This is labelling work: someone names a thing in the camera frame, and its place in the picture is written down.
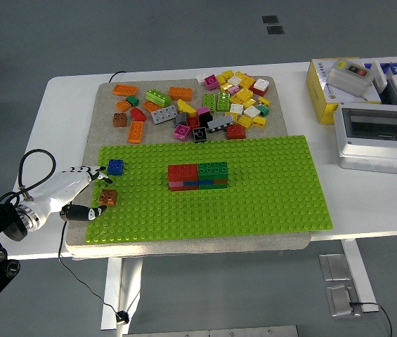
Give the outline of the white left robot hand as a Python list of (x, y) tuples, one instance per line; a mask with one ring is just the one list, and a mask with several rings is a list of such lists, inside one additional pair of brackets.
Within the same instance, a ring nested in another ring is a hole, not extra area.
[(61, 211), (62, 207), (72, 201), (90, 182), (104, 180), (112, 183), (112, 180), (103, 173), (104, 166), (72, 166), (65, 171), (54, 174), (45, 183), (35, 188), (32, 193), (32, 201), (23, 201), (32, 211), (33, 225), (30, 232), (41, 228), (51, 213)]

